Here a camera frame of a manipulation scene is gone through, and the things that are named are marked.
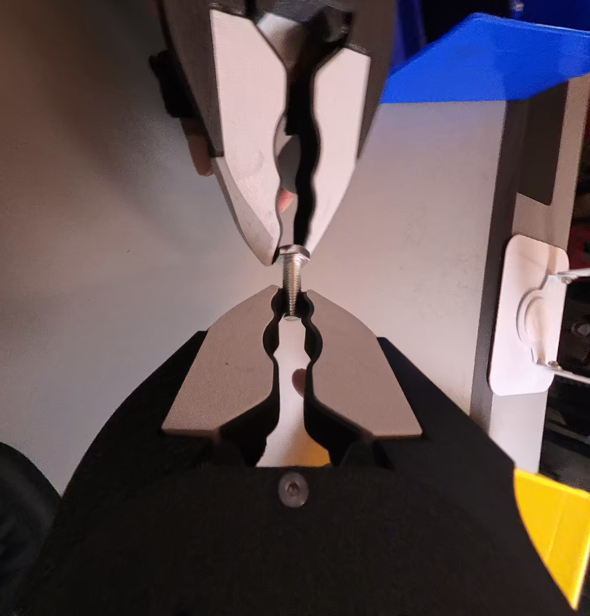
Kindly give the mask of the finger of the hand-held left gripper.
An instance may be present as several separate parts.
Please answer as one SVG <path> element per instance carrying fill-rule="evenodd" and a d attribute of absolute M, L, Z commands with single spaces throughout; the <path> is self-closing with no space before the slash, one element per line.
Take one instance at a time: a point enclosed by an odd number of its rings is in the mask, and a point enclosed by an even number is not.
<path fill-rule="evenodd" d="M 371 59 L 342 48 L 292 91 L 284 188 L 299 199 L 292 243 L 311 256 L 344 199 L 360 157 Z"/>
<path fill-rule="evenodd" d="M 237 229 L 264 266 L 282 235 L 275 135 L 286 107 L 282 60 L 256 25 L 210 11 L 223 154 L 214 174 Z"/>

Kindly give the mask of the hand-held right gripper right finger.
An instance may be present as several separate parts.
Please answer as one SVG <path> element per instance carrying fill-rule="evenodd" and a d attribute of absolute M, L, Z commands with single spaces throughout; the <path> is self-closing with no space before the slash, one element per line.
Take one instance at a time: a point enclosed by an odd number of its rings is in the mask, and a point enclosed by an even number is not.
<path fill-rule="evenodd" d="M 340 466 L 353 449 L 413 441 L 422 427 L 384 354 L 362 321 L 316 291 L 302 293 L 307 434 Z"/>

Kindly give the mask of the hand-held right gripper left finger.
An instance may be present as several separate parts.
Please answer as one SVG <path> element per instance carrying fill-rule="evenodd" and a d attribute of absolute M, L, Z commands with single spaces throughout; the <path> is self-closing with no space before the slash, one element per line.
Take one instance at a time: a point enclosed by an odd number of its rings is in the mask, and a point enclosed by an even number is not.
<path fill-rule="evenodd" d="M 226 444 L 247 465 L 260 461 L 279 421 L 281 308 L 282 290 L 270 285 L 210 326 L 162 423 L 164 434 Z"/>

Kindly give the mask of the silver flange bolt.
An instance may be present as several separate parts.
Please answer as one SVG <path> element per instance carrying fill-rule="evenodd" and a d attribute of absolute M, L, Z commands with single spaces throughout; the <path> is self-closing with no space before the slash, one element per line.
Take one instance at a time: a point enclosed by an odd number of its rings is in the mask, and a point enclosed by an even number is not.
<path fill-rule="evenodd" d="M 297 300 L 301 291 L 302 269 L 310 260 L 310 254 L 304 246 L 289 244 L 279 248 L 276 262 L 283 268 L 284 318 L 295 321 Z"/>

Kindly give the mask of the blue plastic bin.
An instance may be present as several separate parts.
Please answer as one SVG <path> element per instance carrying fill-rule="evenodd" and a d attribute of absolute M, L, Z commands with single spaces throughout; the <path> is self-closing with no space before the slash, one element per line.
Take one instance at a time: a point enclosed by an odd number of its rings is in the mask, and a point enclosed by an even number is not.
<path fill-rule="evenodd" d="M 590 73 L 590 31 L 475 13 L 392 69 L 381 104 L 526 100 Z"/>

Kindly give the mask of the person's left hand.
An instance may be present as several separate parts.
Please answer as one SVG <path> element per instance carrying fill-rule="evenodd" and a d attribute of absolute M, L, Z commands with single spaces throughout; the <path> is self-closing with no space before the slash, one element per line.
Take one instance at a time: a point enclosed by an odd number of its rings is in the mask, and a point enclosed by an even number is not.
<path fill-rule="evenodd" d="M 202 177 L 214 175 L 209 148 L 206 138 L 200 134 L 185 132 L 191 160 L 196 172 Z M 278 211 L 280 214 L 286 212 L 293 204 L 296 195 L 289 190 L 281 189 L 278 196 Z"/>

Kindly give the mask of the yellow plastic bin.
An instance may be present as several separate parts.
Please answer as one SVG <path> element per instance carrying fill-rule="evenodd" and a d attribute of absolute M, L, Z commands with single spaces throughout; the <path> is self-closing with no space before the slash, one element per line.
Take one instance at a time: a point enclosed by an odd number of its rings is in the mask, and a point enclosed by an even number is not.
<path fill-rule="evenodd" d="M 539 557 L 576 611 L 590 565 L 590 493 L 515 469 L 514 494 Z"/>

